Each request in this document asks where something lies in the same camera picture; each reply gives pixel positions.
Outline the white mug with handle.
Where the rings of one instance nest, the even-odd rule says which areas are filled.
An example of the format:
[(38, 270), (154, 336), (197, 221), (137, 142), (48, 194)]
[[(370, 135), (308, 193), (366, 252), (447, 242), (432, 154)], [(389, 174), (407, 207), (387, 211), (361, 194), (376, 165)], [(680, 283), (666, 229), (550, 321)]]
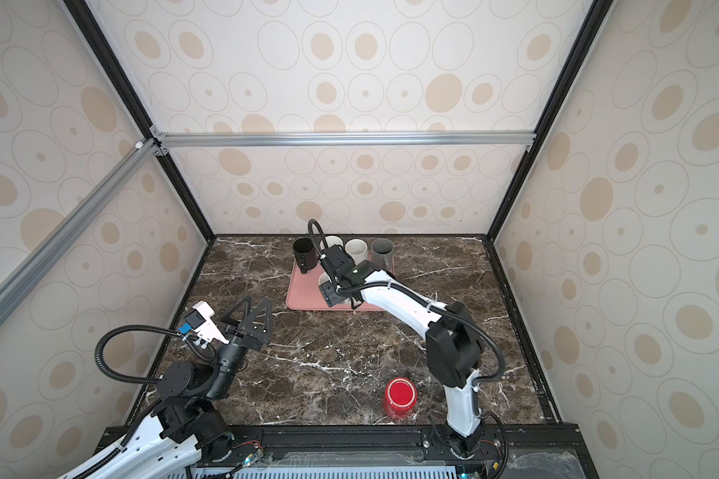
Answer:
[(369, 246), (362, 239), (350, 239), (345, 244), (345, 250), (356, 265), (369, 259)]

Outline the pale pink mug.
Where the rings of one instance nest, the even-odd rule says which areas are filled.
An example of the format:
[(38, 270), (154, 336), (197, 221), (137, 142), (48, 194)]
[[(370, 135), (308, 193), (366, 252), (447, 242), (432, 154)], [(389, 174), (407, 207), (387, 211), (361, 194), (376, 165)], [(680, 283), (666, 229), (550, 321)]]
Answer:
[(338, 245), (339, 247), (344, 246), (344, 241), (338, 237), (338, 236), (327, 236), (326, 237), (326, 244), (327, 247), (333, 247), (334, 245)]

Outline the black mug white rim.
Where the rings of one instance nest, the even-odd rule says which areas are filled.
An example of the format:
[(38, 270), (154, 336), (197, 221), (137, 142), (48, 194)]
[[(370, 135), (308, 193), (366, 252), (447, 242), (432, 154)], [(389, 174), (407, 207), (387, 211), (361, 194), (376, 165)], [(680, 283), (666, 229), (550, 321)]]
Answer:
[(299, 238), (293, 243), (296, 265), (302, 275), (315, 269), (319, 263), (314, 242), (310, 238)]

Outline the pink rectangular tray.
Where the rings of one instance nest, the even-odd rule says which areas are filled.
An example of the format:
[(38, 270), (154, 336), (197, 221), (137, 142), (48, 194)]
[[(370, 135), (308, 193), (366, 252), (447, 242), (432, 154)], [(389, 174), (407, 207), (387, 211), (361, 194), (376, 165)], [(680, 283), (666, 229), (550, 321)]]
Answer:
[(295, 263), (287, 293), (287, 307), (293, 311), (351, 311), (351, 306), (341, 303), (329, 307), (320, 290), (320, 278), (325, 273), (319, 265), (303, 275)]

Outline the tall grey mug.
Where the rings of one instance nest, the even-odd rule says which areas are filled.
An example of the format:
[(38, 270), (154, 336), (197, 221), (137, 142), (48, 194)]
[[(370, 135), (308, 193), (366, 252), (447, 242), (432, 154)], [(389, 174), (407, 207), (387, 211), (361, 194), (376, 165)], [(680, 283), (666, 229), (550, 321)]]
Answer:
[(395, 273), (395, 245), (385, 238), (375, 239), (369, 249), (369, 260), (390, 275)]

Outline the red glass cup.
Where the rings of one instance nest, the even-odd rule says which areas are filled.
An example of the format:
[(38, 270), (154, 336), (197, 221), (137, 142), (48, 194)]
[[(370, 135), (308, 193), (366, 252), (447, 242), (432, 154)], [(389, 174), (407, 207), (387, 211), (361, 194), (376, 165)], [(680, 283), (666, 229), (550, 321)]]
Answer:
[(385, 387), (383, 409), (391, 419), (404, 420), (413, 414), (418, 397), (417, 387), (409, 379), (394, 378)]

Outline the small grey mug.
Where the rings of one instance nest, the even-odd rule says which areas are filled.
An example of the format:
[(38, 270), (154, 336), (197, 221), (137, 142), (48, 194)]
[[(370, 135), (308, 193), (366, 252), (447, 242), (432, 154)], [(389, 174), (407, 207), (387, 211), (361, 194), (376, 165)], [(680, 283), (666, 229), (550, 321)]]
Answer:
[(318, 280), (318, 286), (321, 287), (322, 285), (325, 285), (326, 283), (331, 283), (330, 276), (327, 273), (322, 273)]

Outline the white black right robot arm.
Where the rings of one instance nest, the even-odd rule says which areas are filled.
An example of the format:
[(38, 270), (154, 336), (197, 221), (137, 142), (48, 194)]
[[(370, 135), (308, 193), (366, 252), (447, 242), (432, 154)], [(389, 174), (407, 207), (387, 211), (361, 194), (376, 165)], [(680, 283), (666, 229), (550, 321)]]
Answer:
[(456, 457), (471, 457), (483, 434), (479, 385), (505, 373), (505, 357), (495, 341), (462, 303), (428, 299), (369, 261), (357, 265), (339, 245), (319, 251), (318, 260), (329, 276), (320, 287), (327, 305), (348, 301), (354, 307), (380, 307), (423, 338), (429, 372), (445, 388), (447, 444)]

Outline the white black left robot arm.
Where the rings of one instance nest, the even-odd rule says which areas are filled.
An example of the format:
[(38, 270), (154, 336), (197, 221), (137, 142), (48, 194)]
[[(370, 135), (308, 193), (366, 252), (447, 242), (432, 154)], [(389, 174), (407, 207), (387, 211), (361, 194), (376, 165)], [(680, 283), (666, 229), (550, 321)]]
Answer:
[[(254, 305), (244, 297), (219, 321), (205, 303), (196, 303), (178, 329), (123, 325), (103, 335), (95, 349), (98, 369), (118, 382), (152, 385), (157, 400), (150, 404), (112, 444), (75, 469), (70, 478), (162, 478), (202, 461), (217, 462), (233, 449), (233, 434), (215, 403), (227, 397), (250, 351), (271, 341), (273, 305)], [(184, 341), (199, 361), (179, 360), (159, 377), (115, 371), (104, 357), (107, 344), (124, 333), (155, 333)]]

